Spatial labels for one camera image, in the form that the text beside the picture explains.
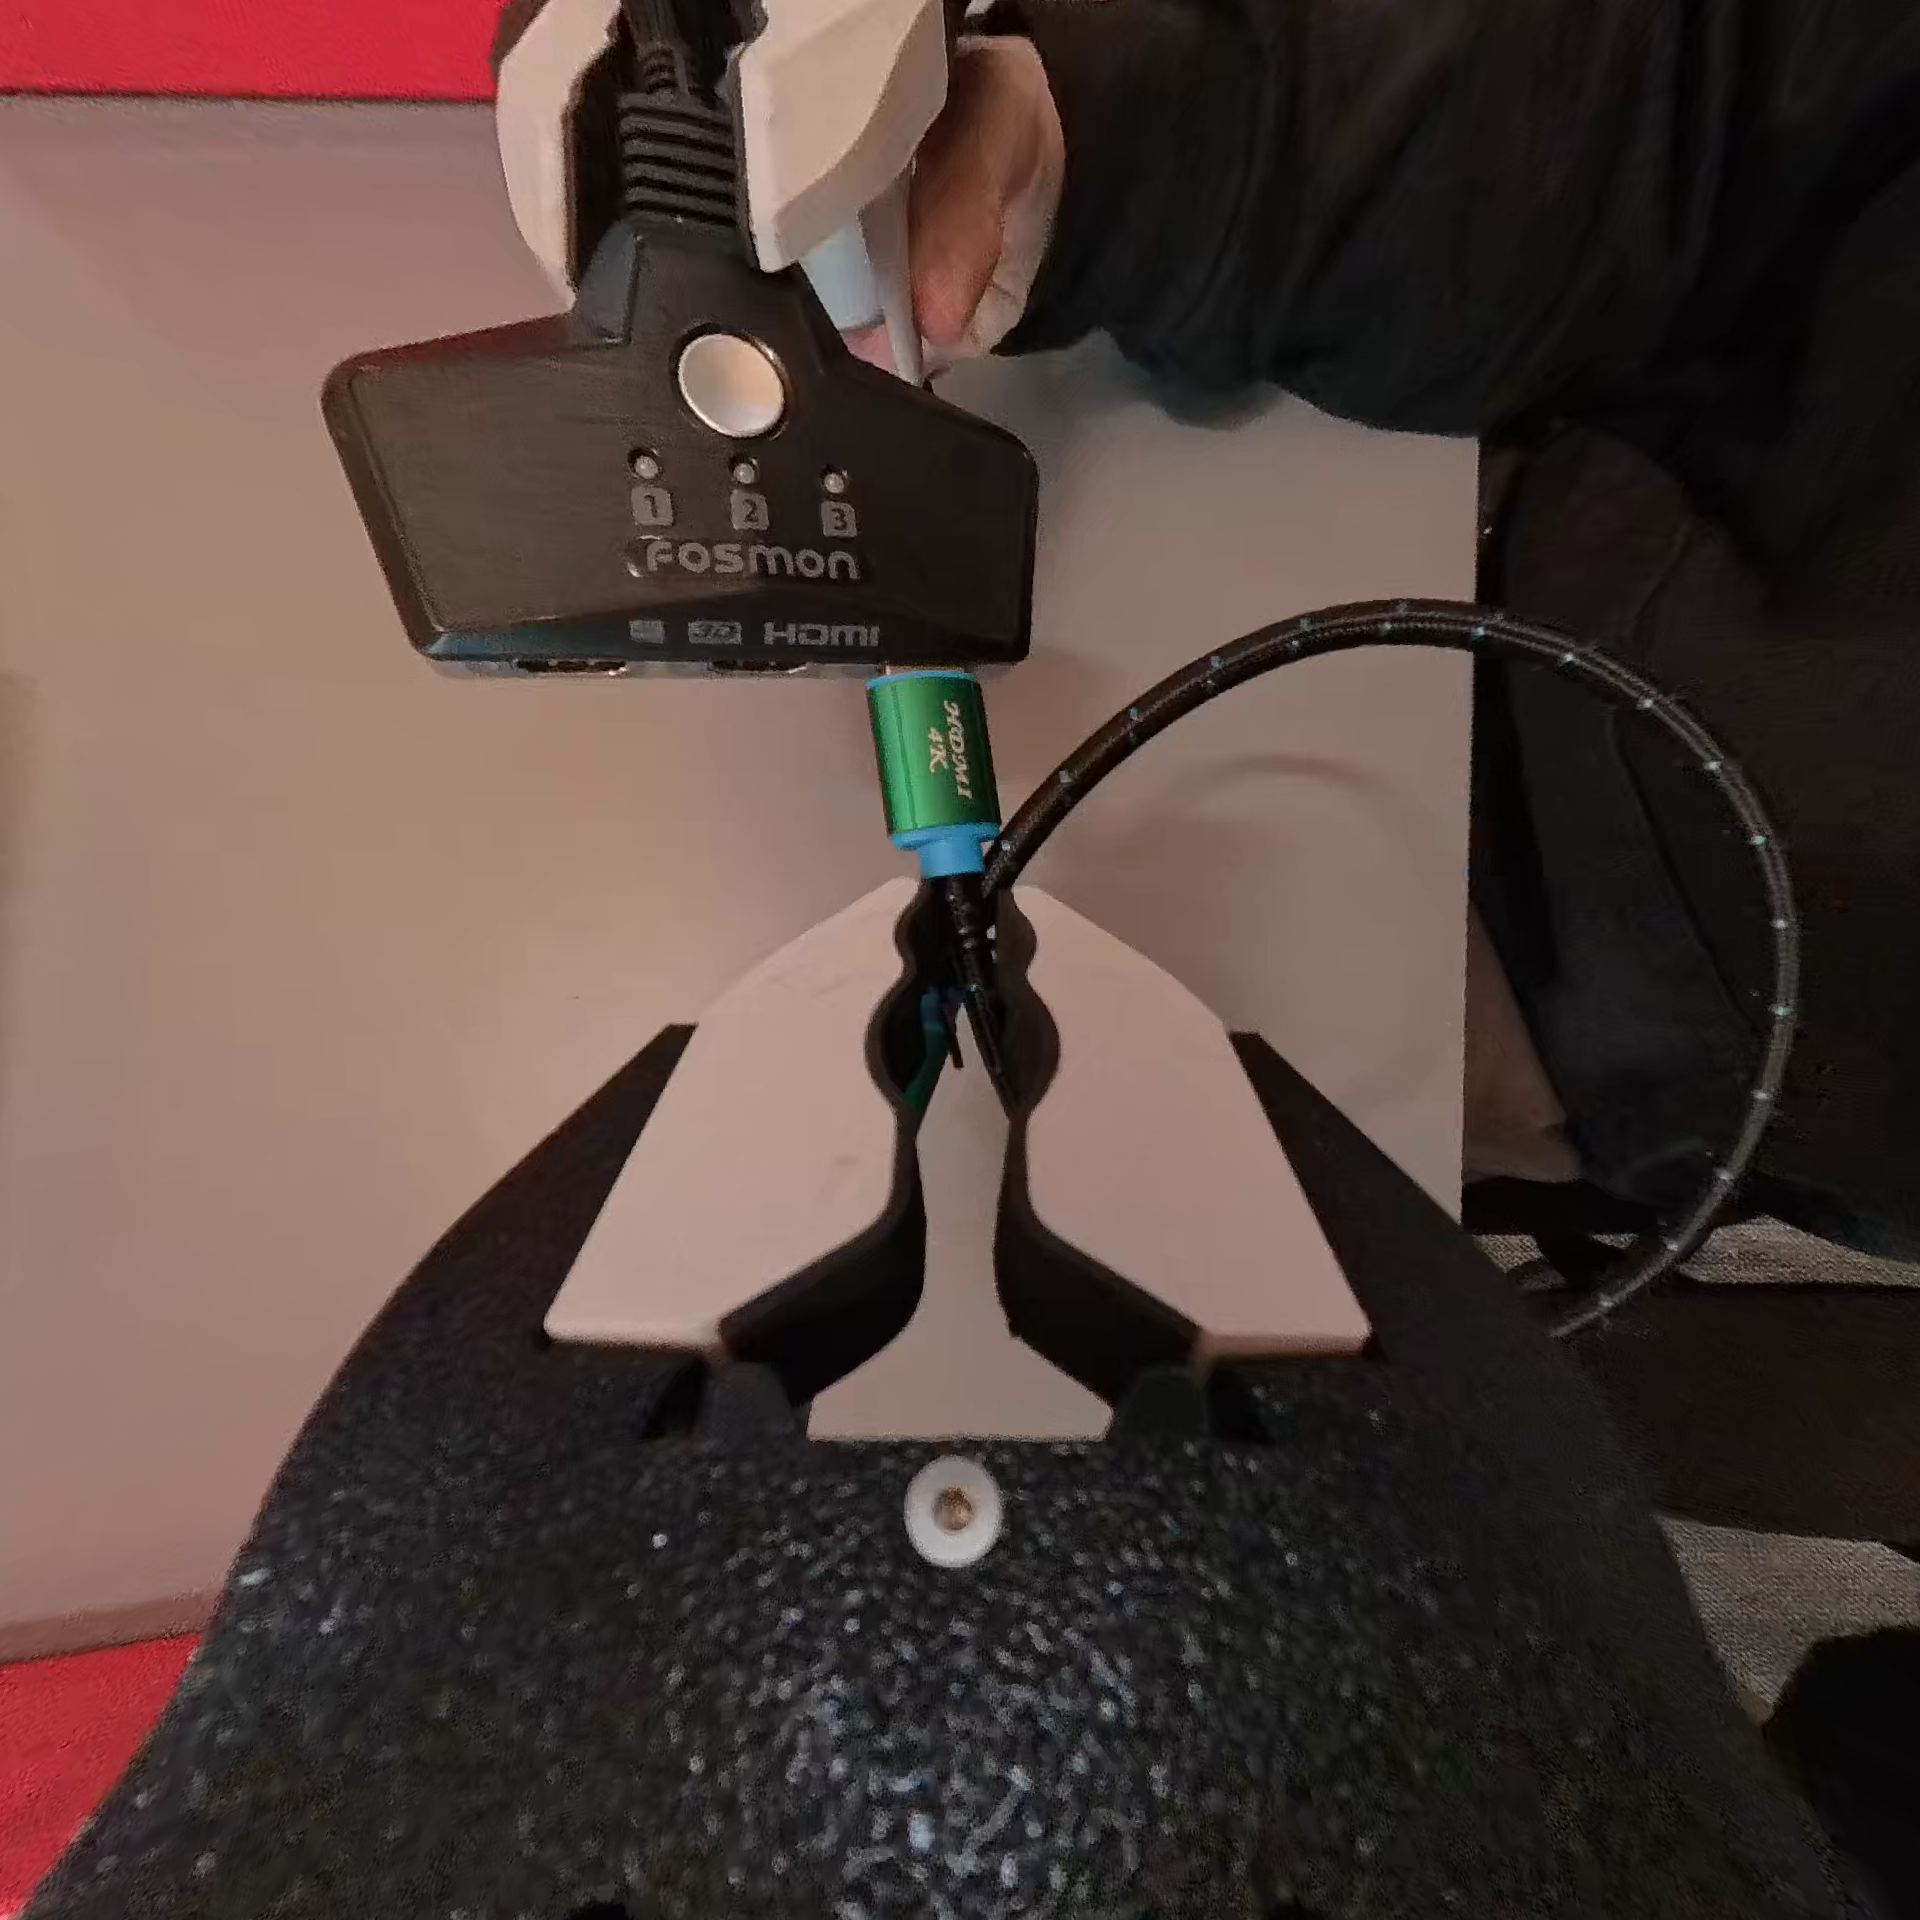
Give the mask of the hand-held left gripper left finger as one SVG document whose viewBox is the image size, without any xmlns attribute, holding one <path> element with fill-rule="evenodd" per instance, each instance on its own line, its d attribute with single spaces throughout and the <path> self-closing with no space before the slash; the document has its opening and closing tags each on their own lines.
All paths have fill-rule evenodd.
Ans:
<svg viewBox="0 0 1920 1920">
<path fill-rule="evenodd" d="M 554 1344 L 756 1366 L 805 1403 L 907 1327 L 917 1120 L 877 1036 L 917 894 L 880 883 L 706 1005 L 543 1319 Z"/>
</svg>

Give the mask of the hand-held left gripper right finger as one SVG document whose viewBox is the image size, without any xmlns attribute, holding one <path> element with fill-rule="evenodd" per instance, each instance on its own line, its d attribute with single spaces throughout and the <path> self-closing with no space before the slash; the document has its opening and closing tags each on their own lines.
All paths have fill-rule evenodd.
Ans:
<svg viewBox="0 0 1920 1920">
<path fill-rule="evenodd" d="M 1066 901 L 1000 901 L 1010 1140 L 997 1295 L 1099 1397 L 1147 1375 L 1354 1358 L 1371 1324 L 1226 1021 Z"/>
</svg>

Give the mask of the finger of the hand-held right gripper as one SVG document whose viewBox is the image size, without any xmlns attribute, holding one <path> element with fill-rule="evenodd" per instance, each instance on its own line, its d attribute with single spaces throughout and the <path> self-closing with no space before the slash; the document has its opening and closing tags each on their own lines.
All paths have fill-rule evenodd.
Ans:
<svg viewBox="0 0 1920 1920">
<path fill-rule="evenodd" d="M 944 4 L 761 4 L 739 53 L 739 146 L 755 260 L 775 275 L 860 234 L 903 275 L 907 176 L 946 105 Z"/>
<path fill-rule="evenodd" d="M 494 28 L 494 131 L 517 233 L 554 293 L 577 287 L 582 189 L 572 131 L 609 55 L 617 4 L 504 4 Z"/>
</svg>

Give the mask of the red plastic bin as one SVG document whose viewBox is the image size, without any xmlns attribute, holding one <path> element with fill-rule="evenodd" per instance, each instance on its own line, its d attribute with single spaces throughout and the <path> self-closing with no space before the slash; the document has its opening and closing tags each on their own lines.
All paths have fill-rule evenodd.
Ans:
<svg viewBox="0 0 1920 1920">
<path fill-rule="evenodd" d="M 3 1918 L 16 1918 L 174 1699 L 195 1634 L 3 1664 Z"/>
<path fill-rule="evenodd" d="M 3 95 L 494 97 L 501 4 L 3 4 Z"/>
</svg>

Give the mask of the HDMI switch box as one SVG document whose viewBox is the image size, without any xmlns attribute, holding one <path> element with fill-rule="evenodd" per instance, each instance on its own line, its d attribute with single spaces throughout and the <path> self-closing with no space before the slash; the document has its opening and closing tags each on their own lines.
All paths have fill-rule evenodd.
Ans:
<svg viewBox="0 0 1920 1920">
<path fill-rule="evenodd" d="M 324 420 L 444 669 L 792 678 L 1032 642 L 1039 468 L 860 358 L 803 272 L 617 222 L 572 306 L 368 348 Z"/>
</svg>

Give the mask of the braided HDMI cable green plug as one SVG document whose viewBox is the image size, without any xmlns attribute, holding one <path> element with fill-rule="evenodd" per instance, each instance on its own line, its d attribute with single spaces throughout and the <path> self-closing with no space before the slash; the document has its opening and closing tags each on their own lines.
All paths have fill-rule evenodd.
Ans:
<svg viewBox="0 0 1920 1920">
<path fill-rule="evenodd" d="M 1801 920 L 1789 858 L 1759 790 L 1697 716 L 1652 678 L 1569 635 L 1461 600 L 1404 599 L 1307 611 L 1190 659 L 1135 695 L 1042 782 L 1011 823 L 1001 823 L 985 699 L 977 677 L 965 669 L 899 669 L 865 685 L 885 833 L 917 862 L 924 883 L 946 892 L 953 993 L 977 1029 L 983 1058 L 994 1060 L 1000 1036 L 989 1011 L 1000 1003 L 1000 985 L 989 912 L 1075 807 L 1175 722 L 1237 685 L 1307 659 L 1386 647 L 1526 659 L 1666 733 L 1729 813 L 1762 892 L 1770 1000 L 1740 1127 L 1680 1213 L 1628 1241 L 1592 1279 L 1567 1286 L 1567 1302 L 1547 1332 L 1569 1342 L 1638 1302 L 1714 1235 L 1780 1115 L 1801 997 Z"/>
</svg>

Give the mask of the person's right forearm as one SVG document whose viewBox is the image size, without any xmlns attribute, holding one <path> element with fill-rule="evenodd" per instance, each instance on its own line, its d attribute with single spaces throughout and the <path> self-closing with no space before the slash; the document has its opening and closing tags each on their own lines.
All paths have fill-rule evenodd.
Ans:
<svg viewBox="0 0 1920 1920">
<path fill-rule="evenodd" d="M 1001 4 L 1066 136 L 1006 348 L 1390 432 L 1787 381 L 1916 176 L 1916 4 Z"/>
</svg>

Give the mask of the white desk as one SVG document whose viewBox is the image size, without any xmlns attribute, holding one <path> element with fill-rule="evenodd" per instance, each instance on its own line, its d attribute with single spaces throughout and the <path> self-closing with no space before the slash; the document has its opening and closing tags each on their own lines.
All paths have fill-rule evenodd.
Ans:
<svg viewBox="0 0 1920 1920">
<path fill-rule="evenodd" d="M 3 97 L 3 1658 L 191 1624 L 428 1246 L 667 1021 L 903 873 L 860 678 L 472 678 L 321 418 L 548 306 L 488 108 Z M 944 393 L 1042 463 L 1010 807 L 1209 642 L 1466 599 L 1476 450 L 1109 348 Z M 1042 888 L 1461 1197 L 1470 665 L 1209 704 Z"/>
</svg>

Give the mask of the person's right hand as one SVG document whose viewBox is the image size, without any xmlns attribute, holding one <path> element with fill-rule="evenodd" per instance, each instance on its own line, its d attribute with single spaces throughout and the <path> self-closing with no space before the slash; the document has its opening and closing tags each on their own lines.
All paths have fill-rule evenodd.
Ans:
<svg viewBox="0 0 1920 1920">
<path fill-rule="evenodd" d="M 907 186 L 907 293 L 932 367 L 989 356 L 1018 327 L 1061 189 L 1066 131 L 1039 50 L 961 40 Z"/>
</svg>

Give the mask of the person's black hoodie body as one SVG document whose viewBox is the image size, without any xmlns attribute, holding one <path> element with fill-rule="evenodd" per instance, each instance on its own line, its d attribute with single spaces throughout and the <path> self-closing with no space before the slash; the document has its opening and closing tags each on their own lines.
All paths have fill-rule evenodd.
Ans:
<svg viewBox="0 0 1920 1920">
<path fill-rule="evenodd" d="M 1789 1225 L 1916 1262 L 1916 453 L 1759 475 L 1740 541 L 1634 442 L 1483 458 L 1478 593 L 1589 641 L 1729 749 L 1784 837 L 1801 978 L 1744 1185 Z M 1544 665 L 1476 669 L 1471 901 L 1569 1140 L 1666 1213 L 1740 1122 L 1774 937 L 1697 760 Z"/>
</svg>

